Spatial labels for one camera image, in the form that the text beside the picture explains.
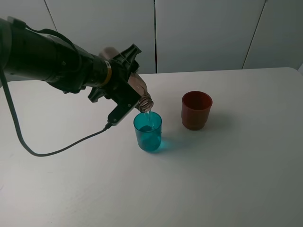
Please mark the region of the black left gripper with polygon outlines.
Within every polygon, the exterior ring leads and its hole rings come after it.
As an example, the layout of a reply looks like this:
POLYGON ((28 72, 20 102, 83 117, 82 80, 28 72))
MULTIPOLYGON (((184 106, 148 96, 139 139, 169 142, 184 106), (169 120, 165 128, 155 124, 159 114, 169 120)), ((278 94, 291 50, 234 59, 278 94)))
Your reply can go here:
POLYGON ((140 53, 141 50, 135 44, 122 52, 114 47, 102 50, 99 57, 107 67, 106 77, 100 85, 92 88, 89 100, 95 103, 104 96, 116 103, 137 103, 140 95, 128 84, 128 80, 139 68, 135 58, 140 53))

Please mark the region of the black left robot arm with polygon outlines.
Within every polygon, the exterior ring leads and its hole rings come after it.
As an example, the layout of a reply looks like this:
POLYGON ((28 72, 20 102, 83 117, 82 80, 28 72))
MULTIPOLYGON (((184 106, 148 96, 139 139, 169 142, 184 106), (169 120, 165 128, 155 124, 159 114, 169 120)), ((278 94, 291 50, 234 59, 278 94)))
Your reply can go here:
POLYGON ((0 65, 7 75, 44 81, 64 93, 91 87, 93 103, 103 96, 119 105, 139 101, 128 79, 139 67, 135 58, 140 52, 133 44, 106 60, 51 29, 34 30, 12 17, 0 21, 0 65))

